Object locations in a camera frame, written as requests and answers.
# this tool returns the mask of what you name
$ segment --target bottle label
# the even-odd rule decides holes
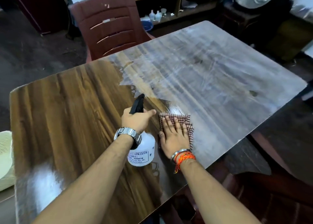
[[[146,163],[149,161],[149,152],[130,152],[127,156],[129,162],[134,164]]]

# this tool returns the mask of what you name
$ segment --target white plastic basket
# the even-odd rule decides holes
[[[12,132],[0,132],[0,191],[15,183]]]

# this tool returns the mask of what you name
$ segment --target blue bowl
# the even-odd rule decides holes
[[[151,21],[141,21],[143,29],[148,32],[153,28],[153,24],[151,23]]]

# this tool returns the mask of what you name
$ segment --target chair backrest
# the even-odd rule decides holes
[[[69,8],[92,60],[147,41],[135,0],[83,0]]]

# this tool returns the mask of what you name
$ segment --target table top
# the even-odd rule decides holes
[[[111,144],[123,110],[190,114],[194,154],[210,166],[306,82],[208,21],[11,92],[17,212],[30,223]],[[156,140],[158,117],[146,132]],[[186,181],[160,149],[126,163],[103,223],[137,224]]]

